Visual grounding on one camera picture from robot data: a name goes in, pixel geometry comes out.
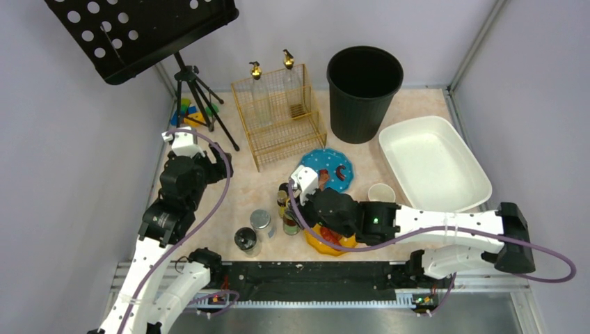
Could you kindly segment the yellow cap sauce bottle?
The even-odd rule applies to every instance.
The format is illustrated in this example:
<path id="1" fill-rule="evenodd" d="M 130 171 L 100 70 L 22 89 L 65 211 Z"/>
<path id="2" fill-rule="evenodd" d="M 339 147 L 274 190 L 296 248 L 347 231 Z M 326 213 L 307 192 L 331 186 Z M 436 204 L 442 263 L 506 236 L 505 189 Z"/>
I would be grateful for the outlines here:
<path id="1" fill-rule="evenodd" d="M 296 235 L 300 231 L 300 227 L 295 218 L 292 216 L 292 212 L 290 210 L 286 210 L 282 216 L 282 228 L 285 234 L 289 236 Z"/>

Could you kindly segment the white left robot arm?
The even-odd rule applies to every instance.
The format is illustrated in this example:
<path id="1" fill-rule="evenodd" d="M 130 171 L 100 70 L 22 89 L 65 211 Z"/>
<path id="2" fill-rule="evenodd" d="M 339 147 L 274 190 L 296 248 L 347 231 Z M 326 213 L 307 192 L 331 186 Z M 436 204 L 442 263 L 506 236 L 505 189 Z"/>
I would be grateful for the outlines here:
<path id="1" fill-rule="evenodd" d="M 130 268 L 108 315 L 95 333 L 168 333 L 197 292 L 212 280 L 207 261 L 189 260 L 159 292 L 177 249 L 196 231 L 195 212 L 210 184 L 233 176 L 230 154 L 209 143 L 215 159 L 197 144 L 173 147 L 160 174 L 156 200 L 144 212 Z"/>

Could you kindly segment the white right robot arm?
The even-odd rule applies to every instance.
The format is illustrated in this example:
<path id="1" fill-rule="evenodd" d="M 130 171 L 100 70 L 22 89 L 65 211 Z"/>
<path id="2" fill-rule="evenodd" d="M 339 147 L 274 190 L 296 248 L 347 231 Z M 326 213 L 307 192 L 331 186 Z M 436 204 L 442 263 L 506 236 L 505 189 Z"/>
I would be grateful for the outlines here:
<path id="1" fill-rule="evenodd" d="M 422 273 L 441 279 L 480 264 L 512 274 L 536 270 L 527 222 L 517 204 L 476 213 L 436 212 L 395 202 L 356 201 L 333 189 L 295 197 L 291 209 L 303 228 L 325 227 L 372 251 L 405 242 L 442 244 L 455 251 L 421 250 Z"/>

